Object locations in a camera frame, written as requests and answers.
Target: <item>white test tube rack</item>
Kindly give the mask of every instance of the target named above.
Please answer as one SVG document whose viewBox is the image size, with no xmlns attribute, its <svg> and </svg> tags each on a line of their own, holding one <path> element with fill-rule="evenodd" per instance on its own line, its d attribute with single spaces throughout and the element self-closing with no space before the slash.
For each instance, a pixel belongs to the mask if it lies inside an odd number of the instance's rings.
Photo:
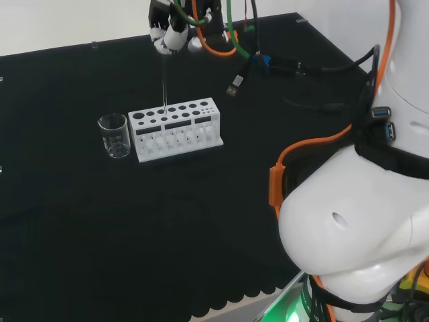
<svg viewBox="0 0 429 322">
<path fill-rule="evenodd" d="M 128 113 L 139 162 L 223 145 L 221 114 L 211 99 Z"/>
</svg>

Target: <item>usb port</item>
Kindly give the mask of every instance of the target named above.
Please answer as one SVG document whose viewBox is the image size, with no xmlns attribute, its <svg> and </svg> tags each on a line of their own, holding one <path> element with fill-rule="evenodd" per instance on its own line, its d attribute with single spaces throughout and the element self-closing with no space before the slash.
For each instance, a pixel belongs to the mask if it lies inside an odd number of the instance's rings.
<svg viewBox="0 0 429 322">
<path fill-rule="evenodd" d="M 371 112 L 375 119 L 387 119 L 391 115 L 390 107 L 374 107 Z"/>
<path fill-rule="evenodd" d="M 386 124 L 386 138 L 388 142 L 395 141 L 396 139 L 395 125 L 393 123 Z"/>
</svg>

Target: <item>hole in rack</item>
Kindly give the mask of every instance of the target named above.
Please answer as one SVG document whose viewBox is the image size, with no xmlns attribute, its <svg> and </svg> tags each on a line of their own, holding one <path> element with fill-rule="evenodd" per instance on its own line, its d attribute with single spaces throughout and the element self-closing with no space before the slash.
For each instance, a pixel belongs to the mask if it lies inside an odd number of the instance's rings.
<svg viewBox="0 0 429 322">
<path fill-rule="evenodd" d="M 135 119 L 143 119 L 145 115 L 143 113 L 134 113 L 133 118 Z"/>
</svg>

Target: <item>black table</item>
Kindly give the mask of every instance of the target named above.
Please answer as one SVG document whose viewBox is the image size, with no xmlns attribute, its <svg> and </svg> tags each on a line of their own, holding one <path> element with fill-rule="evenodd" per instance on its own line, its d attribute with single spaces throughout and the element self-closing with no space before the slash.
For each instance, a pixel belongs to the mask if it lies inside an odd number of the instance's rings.
<svg viewBox="0 0 429 322">
<path fill-rule="evenodd" d="M 350 60 L 296 14 L 262 18 L 261 48 L 303 62 Z M 97 119 L 162 105 L 149 36 L 0 59 L 0 317 L 9 321 L 188 321 L 298 272 L 268 205 L 269 168 L 288 145 L 349 122 L 282 102 L 351 102 L 361 70 L 324 78 L 253 72 L 240 57 L 183 50 L 170 103 L 212 97 L 222 148 L 139 164 L 110 159 Z"/>
</svg>

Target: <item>glass beaker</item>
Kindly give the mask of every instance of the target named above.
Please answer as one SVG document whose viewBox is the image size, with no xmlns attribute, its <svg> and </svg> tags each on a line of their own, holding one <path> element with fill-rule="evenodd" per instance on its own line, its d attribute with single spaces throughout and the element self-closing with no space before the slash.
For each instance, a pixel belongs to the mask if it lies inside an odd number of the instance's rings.
<svg viewBox="0 0 429 322">
<path fill-rule="evenodd" d="M 131 149 L 127 118 L 122 114 L 112 113 L 100 117 L 97 123 L 99 124 L 107 153 L 112 158 L 127 156 Z"/>
</svg>

